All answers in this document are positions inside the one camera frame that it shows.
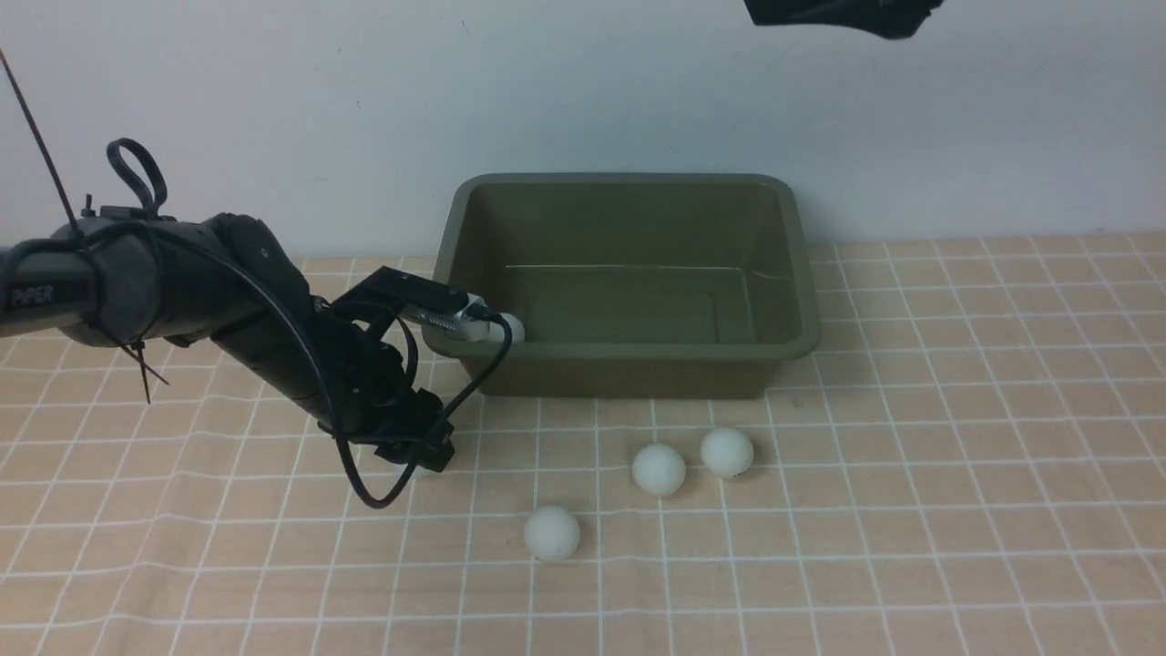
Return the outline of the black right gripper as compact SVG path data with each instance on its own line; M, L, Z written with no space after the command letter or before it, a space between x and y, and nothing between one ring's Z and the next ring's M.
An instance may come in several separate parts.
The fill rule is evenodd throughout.
M841 26L899 41L915 36L944 0L745 0L744 3L756 26Z

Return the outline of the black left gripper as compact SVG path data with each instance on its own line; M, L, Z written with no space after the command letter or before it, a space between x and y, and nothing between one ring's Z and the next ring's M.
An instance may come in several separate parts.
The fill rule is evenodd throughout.
M339 405L343 432L354 444L375 445L374 454L415 473L442 473L454 460L454 425L443 419L437 395L416 387L419 347L410 332L403 347L384 337L401 320L358 320L315 298L305 324L322 371Z

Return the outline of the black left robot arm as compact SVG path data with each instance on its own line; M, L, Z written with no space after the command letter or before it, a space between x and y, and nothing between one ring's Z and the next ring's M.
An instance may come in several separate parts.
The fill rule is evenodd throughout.
M208 340L255 373L343 451L373 446L396 465L441 472L450 411L417 389L416 341L393 323L458 310L466 296L392 267L328 302L271 230L250 216L202 223L87 217L49 240L3 251L3 336L57 329L75 343L136 352L149 340Z

